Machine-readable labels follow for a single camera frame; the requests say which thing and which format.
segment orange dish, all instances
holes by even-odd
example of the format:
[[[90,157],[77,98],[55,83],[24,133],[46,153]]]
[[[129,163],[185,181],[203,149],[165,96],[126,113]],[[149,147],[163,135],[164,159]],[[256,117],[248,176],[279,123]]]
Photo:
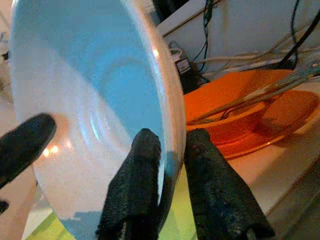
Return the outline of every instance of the orange dish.
[[[291,70],[232,72],[184,96],[186,121],[240,99],[249,93],[287,77]],[[204,128],[214,144],[226,144],[251,133],[276,98],[232,112],[227,119],[188,125],[187,131]],[[222,113],[209,117],[217,119]]]
[[[268,107],[252,132],[216,146],[226,159],[233,159],[274,144],[319,115],[319,103],[313,92],[290,90]]]

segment bowl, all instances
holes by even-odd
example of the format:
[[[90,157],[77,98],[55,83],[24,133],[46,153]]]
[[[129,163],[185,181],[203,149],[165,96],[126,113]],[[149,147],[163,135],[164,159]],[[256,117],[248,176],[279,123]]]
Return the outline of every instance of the bowl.
[[[16,0],[10,45],[17,119],[47,112],[56,120],[33,168],[66,229],[77,240],[96,239],[109,183],[142,128],[161,143],[163,223],[184,157],[183,92],[167,45],[138,3]]]
[[[247,94],[287,77],[291,70],[249,70],[231,72],[184,96],[186,121],[221,107]],[[214,144],[236,141],[252,132],[268,106],[276,98],[231,112],[227,119],[187,124],[187,131],[204,128]],[[222,113],[209,117],[219,119]]]

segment yellow-green mat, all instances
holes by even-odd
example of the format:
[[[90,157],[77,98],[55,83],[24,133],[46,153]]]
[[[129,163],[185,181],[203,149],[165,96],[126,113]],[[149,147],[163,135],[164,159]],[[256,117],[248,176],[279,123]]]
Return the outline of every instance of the yellow-green mat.
[[[191,209],[186,169],[183,166],[170,212],[159,235],[160,240],[195,240],[196,228]],[[26,240],[74,240],[54,213],[50,214]]]

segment white bowl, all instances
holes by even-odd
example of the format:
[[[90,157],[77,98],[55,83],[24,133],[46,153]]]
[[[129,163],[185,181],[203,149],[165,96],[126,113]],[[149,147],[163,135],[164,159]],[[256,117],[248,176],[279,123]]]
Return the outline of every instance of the white bowl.
[[[184,155],[185,111],[167,46],[141,8],[131,0],[19,0],[10,47],[17,119],[48,112],[57,123],[33,167],[67,230],[94,239],[109,182],[142,128],[161,142],[164,220]]]

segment orange plate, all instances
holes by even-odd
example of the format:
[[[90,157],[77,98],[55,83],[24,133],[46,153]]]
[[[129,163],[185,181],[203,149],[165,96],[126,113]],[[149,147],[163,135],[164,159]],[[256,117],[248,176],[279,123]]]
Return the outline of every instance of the orange plate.
[[[319,103],[319,97],[312,92],[290,90],[270,105],[253,132],[216,146],[226,159],[262,149],[309,122],[319,112]]]

